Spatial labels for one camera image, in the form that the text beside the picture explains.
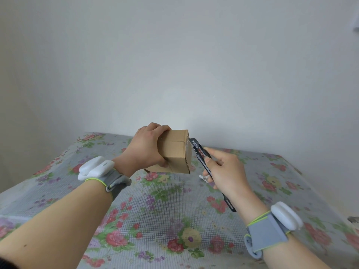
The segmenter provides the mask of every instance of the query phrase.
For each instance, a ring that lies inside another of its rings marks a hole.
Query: floral tablecloth
[[[0,238],[50,206],[81,182],[86,161],[121,154],[131,137],[86,133],[30,179],[0,194]],[[359,268],[359,230],[347,225],[310,187],[301,173],[274,154],[223,149],[244,163],[255,194],[268,206],[284,201],[305,228],[295,232],[332,268]],[[79,268],[266,268],[245,249],[245,226],[218,190],[191,174],[138,171],[97,228]]]

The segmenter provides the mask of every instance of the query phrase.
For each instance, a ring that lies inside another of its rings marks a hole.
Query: person's left arm
[[[130,177],[142,168],[165,166],[157,140],[166,130],[170,127],[155,123],[140,128],[113,159],[115,169]],[[76,268],[112,201],[101,182],[86,181],[3,239],[0,257],[19,268]]]

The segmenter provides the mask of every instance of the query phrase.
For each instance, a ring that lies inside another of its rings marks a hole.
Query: person's right hand
[[[240,193],[251,191],[244,165],[236,155],[207,147],[205,149],[217,158],[217,161],[214,161],[205,157],[205,162],[213,176],[208,178],[208,182],[214,181],[214,189],[219,189],[229,199]],[[208,172],[204,170],[203,175],[208,175]]]

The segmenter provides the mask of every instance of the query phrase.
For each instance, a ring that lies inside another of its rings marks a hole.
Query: hand
[[[213,175],[212,178],[208,178],[208,182],[214,181],[214,189],[219,189],[229,199],[242,191],[251,191],[244,165],[236,155],[207,147],[205,149],[218,159],[214,161],[205,157],[205,162]],[[208,175],[208,172],[204,170],[203,175]]]
[[[156,123],[150,123],[137,130],[127,149],[113,159],[115,169],[130,177],[135,171],[155,164],[167,167],[168,163],[157,149],[158,137],[166,130],[171,128]]]

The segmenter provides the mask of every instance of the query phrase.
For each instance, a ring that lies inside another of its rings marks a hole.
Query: box cutter
[[[193,146],[193,150],[195,150],[195,152],[197,154],[198,160],[202,163],[203,167],[207,170],[209,175],[212,176],[211,171],[209,170],[209,168],[207,167],[207,165],[206,165],[206,163],[204,161],[205,156],[207,156],[209,158],[212,158],[212,157],[209,155],[209,153],[208,153],[208,151],[206,149],[203,149],[203,147],[198,143],[198,141],[196,139],[189,139],[189,140],[190,140],[190,142],[191,142],[191,144]],[[223,194],[223,199],[227,203],[227,205],[231,209],[231,211],[236,212],[236,209],[233,207],[233,205],[231,204],[228,197],[225,196],[224,194]]]

